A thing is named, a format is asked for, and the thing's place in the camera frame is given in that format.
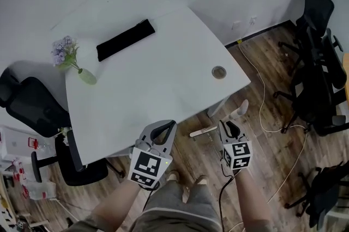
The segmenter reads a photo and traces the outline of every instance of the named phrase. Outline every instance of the floor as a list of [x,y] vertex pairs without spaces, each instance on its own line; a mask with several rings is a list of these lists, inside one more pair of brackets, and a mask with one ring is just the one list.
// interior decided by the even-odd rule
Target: floor
[[[287,71],[293,65],[296,56],[288,50],[278,48],[278,41],[292,43],[292,35],[291,27],[283,25],[242,43],[242,50],[260,70],[266,83],[265,104],[261,110],[261,121],[267,130],[278,130],[292,115],[292,108],[288,100],[281,97],[274,99],[272,96],[276,90],[288,91],[291,78]],[[173,163],[171,167],[178,169],[186,187],[189,187],[200,175],[208,175],[211,193],[218,199],[220,189],[227,181],[227,178],[222,175],[216,148],[213,148],[219,135],[213,131],[191,139],[189,133],[207,127],[212,122],[216,123],[223,116],[236,109],[244,99],[248,99],[249,109],[245,117],[241,117],[239,121],[244,125],[248,137],[253,143],[254,158],[250,167],[251,173],[266,199],[269,200],[290,172],[302,149],[305,134],[301,127],[291,128],[285,135],[280,132],[264,132],[261,129],[258,112],[263,100],[263,84],[256,70],[243,57],[238,46],[229,48],[229,52],[249,76],[250,85],[232,95],[225,107],[213,119],[209,119],[205,113],[200,113],[178,125],[176,140],[172,148]],[[301,120],[297,120],[296,123],[305,124]],[[319,137],[313,131],[308,133],[303,153],[294,170],[278,194],[269,203],[275,231],[310,231],[307,215],[298,218],[296,217],[296,209],[284,209],[286,202],[298,199],[305,192],[297,173],[303,172],[306,176],[312,176],[316,166],[333,166],[341,161],[347,161],[348,154],[347,132],[339,132],[327,137]],[[111,162],[118,168],[128,169],[129,160],[127,158],[116,158]],[[119,184],[119,180],[113,172],[110,172],[106,179],[92,185],[69,187],[62,180],[58,166],[52,168],[52,173],[52,180],[57,184],[57,198],[79,219],[87,216],[97,203],[107,197]],[[61,231],[67,227],[65,218],[69,215],[57,202],[27,200],[21,195],[19,185],[10,190],[10,195],[20,212],[29,211],[37,221],[48,219],[51,231]],[[128,230],[133,220],[142,211],[147,196],[148,192],[139,194],[118,231]],[[227,186],[222,195],[222,211],[226,231],[241,222],[234,184]],[[346,225],[348,225],[346,221],[328,217],[326,231],[342,231]],[[242,230],[243,225],[234,229],[236,232]]]

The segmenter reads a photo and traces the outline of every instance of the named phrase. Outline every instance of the table leg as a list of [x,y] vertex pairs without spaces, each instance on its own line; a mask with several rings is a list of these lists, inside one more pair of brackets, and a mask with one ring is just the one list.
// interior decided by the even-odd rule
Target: table leg
[[225,102],[228,100],[230,96],[227,96],[226,98],[224,98],[223,100],[221,100],[220,102],[217,102],[216,104],[212,105],[208,110],[207,110],[207,115],[211,118],[213,117],[213,115],[215,113],[218,112],[218,110],[220,108],[222,108],[222,106],[225,104]]

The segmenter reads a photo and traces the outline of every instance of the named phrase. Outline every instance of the glass vase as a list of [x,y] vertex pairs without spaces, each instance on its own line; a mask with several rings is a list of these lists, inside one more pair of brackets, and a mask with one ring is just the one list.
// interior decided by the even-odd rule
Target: glass vase
[[80,79],[86,84],[95,85],[97,83],[96,77],[87,69],[79,69],[77,73],[79,74]]

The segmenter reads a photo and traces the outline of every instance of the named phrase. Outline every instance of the foot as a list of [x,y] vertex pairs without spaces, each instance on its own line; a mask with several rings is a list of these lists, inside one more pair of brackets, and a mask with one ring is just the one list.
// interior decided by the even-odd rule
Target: foot
[[179,182],[179,172],[176,170],[173,170],[171,172],[169,172],[169,174],[167,175],[166,181],[176,181]]
[[208,185],[208,178],[205,175],[198,177],[195,182],[197,185]]

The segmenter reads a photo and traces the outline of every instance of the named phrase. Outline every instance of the white cable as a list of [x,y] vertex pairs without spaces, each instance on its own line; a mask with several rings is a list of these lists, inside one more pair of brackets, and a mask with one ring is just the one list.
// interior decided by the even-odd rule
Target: white cable
[[284,183],[286,182],[287,178],[290,176],[292,170],[295,168],[295,166],[296,166],[296,164],[297,164],[297,162],[298,162],[298,160],[299,160],[299,157],[300,157],[300,155],[301,155],[301,153],[302,153],[302,151],[303,151],[303,149],[304,149],[304,147],[305,147],[305,142],[306,142],[307,136],[308,136],[308,134],[305,135],[304,142],[303,142],[303,147],[302,147],[302,149],[300,150],[299,155],[297,156],[297,159],[296,159],[296,161],[294,162],[294,165],[293,165],[293,167],[291,168],[289,174],[287,175],[287,177],[285,177],[285,179],[284,179],[284,181],[282,182],[282,184],[281,184],[281,186],[279,187],[279,189],[273,194],[273,196],[271,196],[271,198],[269,199],[269,201],[267,202],[267,204],[269,204],[269,202],[274,198],[274,196],[277,195],[277,193],[280,191],[280,189],[282,188],[282,186],[283,186]]
[[240,224],[244,224],[244,223],[243,223],[243,222],[239,222],[239,223],[235,224],[235,225],[233,226],[233,228],[232,228],[232,229],[230,229],[228,232],[233,231],[233,230],[234,230],[234,228],[235,228],[236,226],[240,225]]
[[57,198],[51,198],[51,201],[56,201],[68,214],[70,214],[72,216],[72,218],[74,218],[76,221],[79,221],[66,207],[63,206],[63,204],[61,202],[59,202],[59,200]]
[[[261,111],[262,111],[262,107],[263,107],[263,104],[264,104],[264,101],[265,101],[265,98],[266,98],[266,84],[265,84],[265,82],[264,82],[264,80],[263,80],[263,78],[262,78],[262,76],[261,76],[261,73],[260,73],[260,71],[258,70],[258,68],[249,60],[249,58],[248,58],[248,57],[245,55],[245,53],[242,51],[242,49],[241,49],[241,47],[240,47],[240,44],[241,44],[241,42],[238,43],[238,46],[239,46],[239,49],[240,49],[242,55],[243,55],[243,56],[246,58],[246,60],[255,68],[255,70],[256,70],[257,73],[258,73],[258,76],[260,77],[260,79],[261,79],[261,81],[262,81],[262,83],[263,83],[263,101],[262,101],[262,104],[261,104],[261,107],[260,107],[260,110],[259,110],[259,117],[260,117],[260,125],[261,125],[261,128],[262,128],[262,130],[265,131],[265,132],[270,132],[270,133],[279,132],[279,131],[282,130],[282,128],[281,128],[281,129],[278,129],[278,130],[266,130],[266,129],[263,127],[263,125],[262,125]],[[258,141],[258,139],[257,139],[257,136],[255,135],[255,133],[254,133],[254,131],[253,131],[253,129],[252,129],[252,127],[251,127],[249,121],[248,121],[248,124],[249,124],[249,126],[250,126],[250,128],[251,128],[251,130],[252,130],[252,132],[253,132],[253,134],[254,134],[254,136],[256,137],[256,140],[257,140],[259,146],[260,146],[261,149],[262,149],[262,146],[260,145],[260,143],[259,143],[259,141]],[[302,125],[292,125],[292,126],[290,126],[290,128],[291,128],[291,127],[302,127],[303,129],[306,129],[306,128],[305,128],[304,126],[302,126]],[[302,149],[300,150],[300,152],[299,152],[299,154],[298,154],[298,156],[297,156],[297,159],[296,159],[296,161],[294,162],[294,165],[292,166],[290,172],[289,172],[288,175],[285,177],[284,181],[282,182],[282,184],[280,185],[280,187],[278,188],[278,190],[272,195],[272,197],[270,197],[270,199],[269,199],[269,201],[267,202],[267,204],[269,204],[269,202],[270,202],[270,201],[277,195],[277,193],[281,190],[282,186],[284,185],[284,183],[286,182],[286,180],[287,180],[288,177],[290,176],[291,172],[292,172],[293,169],[295,168],[295,166],[296,166],[296,164],[297,164],[297,162],[298,162],[298,160],[299,160],[299,157],[300,157],[300,155],[302,154],[302,152],[303,152],[303,150],[304,150],[305,142],[306,142],[307,136],[308,136],[308,134],[305,135]],[[239,222],[239,223],[237,223],[236,225],[234,225],[234,227],[231,228],[231,229],[229,230],[229,232],[231,232],[236,226],[238,226],[238,225],[240,225],[240,224],[242,224],[242,223],[243,223],[243,222]]]

